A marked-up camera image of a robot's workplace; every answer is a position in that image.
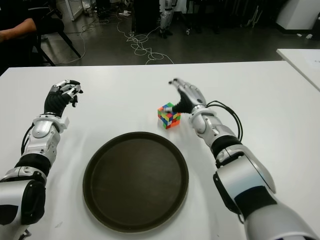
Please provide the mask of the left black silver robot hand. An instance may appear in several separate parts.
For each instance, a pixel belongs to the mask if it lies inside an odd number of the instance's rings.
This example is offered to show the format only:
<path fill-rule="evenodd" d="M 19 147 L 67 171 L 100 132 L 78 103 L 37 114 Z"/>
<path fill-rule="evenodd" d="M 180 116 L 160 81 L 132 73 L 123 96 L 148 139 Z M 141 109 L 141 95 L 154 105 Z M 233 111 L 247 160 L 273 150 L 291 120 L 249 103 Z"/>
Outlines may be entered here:
<path fill-rule="evenodd" d="M 61 118 L 67 105 L 76 107 L 78 94 L 82 93 L 80 82 L 75 80 L 66 79 L 54 84 L 45 99 L 43 113 Z"/>

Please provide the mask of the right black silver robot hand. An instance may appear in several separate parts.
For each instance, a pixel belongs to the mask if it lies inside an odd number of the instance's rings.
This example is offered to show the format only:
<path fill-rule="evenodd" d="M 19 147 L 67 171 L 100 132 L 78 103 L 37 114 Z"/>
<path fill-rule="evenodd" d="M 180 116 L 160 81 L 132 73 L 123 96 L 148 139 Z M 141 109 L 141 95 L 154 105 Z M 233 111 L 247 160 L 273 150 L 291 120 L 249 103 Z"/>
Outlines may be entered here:
<path fill-rule="evenodd" d="M 195 86 L 179 78 L 174 78 L 168 82 L 169 85 L 174 86 L 179 95 L 180 101 L 171 107 L 163 109 L 166 113 L 186 113 L 191 114 L 196 106 L 205 107 L 207 105 L 206 99 L 202 92 Z"/>

